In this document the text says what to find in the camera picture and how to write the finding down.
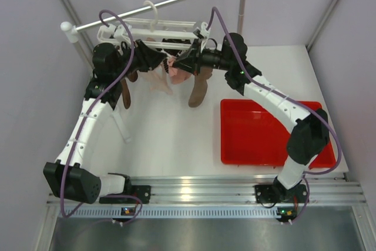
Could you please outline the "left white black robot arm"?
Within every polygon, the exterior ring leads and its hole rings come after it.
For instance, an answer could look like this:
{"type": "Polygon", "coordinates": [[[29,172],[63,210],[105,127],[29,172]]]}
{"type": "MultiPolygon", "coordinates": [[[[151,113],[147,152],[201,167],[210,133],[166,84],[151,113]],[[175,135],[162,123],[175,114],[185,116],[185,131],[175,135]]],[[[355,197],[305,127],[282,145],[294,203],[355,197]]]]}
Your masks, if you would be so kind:
{"type": "Polygon", "coordinates": [[[86,87],[82,110],[63,151],[54,162],[44,166],[43,174],[54,196],[61,201],[72,200],[92,204],[109,195],[127,202],[133,195],[128,175],[90,171],[99,135],[110,118],[115,120],[120,135],[128,141],[130,135],[119,113],[122,94],[121,80],[130,73],[152,71],[166,54],[148,47],[142,40],[100,43],[93,49],[93,76],[86,87]]]}

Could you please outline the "thick pink sock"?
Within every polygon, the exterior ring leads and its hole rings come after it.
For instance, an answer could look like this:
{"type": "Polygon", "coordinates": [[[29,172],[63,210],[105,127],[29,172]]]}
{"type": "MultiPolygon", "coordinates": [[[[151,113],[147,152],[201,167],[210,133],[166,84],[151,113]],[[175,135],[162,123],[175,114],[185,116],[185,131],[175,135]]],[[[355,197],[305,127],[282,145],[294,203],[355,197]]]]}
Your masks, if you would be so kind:
{"type": "Polygon", "coordinates": [[[183,83],[191,77],[191,73],[181,69],[169,67],[170,81],[173,85],[183,83]]]}

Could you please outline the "taupe sock with striped cuff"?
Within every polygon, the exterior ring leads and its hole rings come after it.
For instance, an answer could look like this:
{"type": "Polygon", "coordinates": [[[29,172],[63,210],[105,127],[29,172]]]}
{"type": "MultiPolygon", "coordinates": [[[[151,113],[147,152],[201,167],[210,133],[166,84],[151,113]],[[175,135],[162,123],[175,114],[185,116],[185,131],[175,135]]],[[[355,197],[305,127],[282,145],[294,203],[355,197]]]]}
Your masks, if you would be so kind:
{"type": "Polygon", "coordinates": [[[212,77],[212,68],[201,68],[198,75],[194,77],[194,86],[188,101],[190,108],[196,108],[202,104],[207,93],[207,81],[212,77]]]}

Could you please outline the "white plastic clip hanger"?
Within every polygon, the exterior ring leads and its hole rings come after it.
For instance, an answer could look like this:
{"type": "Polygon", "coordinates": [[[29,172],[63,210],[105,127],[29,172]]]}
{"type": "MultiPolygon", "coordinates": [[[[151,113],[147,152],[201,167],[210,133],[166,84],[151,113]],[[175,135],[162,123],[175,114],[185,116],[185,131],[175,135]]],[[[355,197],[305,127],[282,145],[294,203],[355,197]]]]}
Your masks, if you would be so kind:
{"type": "MultiPolygon", "coordinates": [[[[125,24],[131,31],[134,40],[140,39],[148,47],[164,51],[163,49],[178,49],[178,50],[188,50],[190,46],[186,44],[179,43],[167,43],[162,42],[162,39],[181,39],[190,40],[193,43],[194,40],[198,40],[201,44],[201,50],[206,46],[209,37],[206,39],[199,39],[193,34],[193,25],[195,22],[188,21],[167,21],[159,18],[159,13],[153,2],[146,0],[144,1],[144,7],[151,8],[153,11],[153,18],[143,19],[143,18],[127,18],[125,19],[125,24]]],[[[111,43],[118,47],[122,42],[118,42],[115,39],[110,38],[109,25],[102,25],[97,32],[97,40],[99,43],[111,43]]],[[[120,22],[116,22],[113,25],[121,25],[120,22]]]]}

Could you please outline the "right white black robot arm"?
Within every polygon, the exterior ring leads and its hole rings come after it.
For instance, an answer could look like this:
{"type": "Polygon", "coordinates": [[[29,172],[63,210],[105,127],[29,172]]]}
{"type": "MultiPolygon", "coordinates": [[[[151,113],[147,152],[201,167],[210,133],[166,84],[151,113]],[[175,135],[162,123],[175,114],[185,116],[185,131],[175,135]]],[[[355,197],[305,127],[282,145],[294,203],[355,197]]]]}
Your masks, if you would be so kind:
{"type": "Polygon", "coordinates": [[[194,75],[209,67],[225,72],[229,87],[249,98],[272,114],[289,133],[287,159],[273,183],[265,186],[260,203],[283,203],[292,200],[301,187],[304,172],[327,146],[330,138],[328,115],[319,108],[312,110],[280,93],[247,61],[243,37],[230,33],[223,38],[221,49],[202,48],[199,39],[180,55],[173,67],[194,75]]]}

